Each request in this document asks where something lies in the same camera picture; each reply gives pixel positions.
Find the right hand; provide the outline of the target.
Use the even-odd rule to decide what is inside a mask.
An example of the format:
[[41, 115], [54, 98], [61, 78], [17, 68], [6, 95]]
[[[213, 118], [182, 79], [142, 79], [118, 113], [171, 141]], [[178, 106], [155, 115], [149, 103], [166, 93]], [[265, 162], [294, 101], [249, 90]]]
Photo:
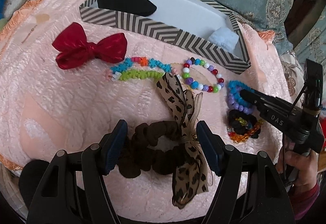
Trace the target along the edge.
[[294, 153], [293, 151], [284, 152], [281, 148], [276, 169], [279, 173], [283, 173], [283, 165], [292, 166], [298, 170], [298, 177], [294, 182], [297, 189], [302, 189], [302, 193], [311, 190], [317, 183], [318, 161], [315, 151], [305, 157]]

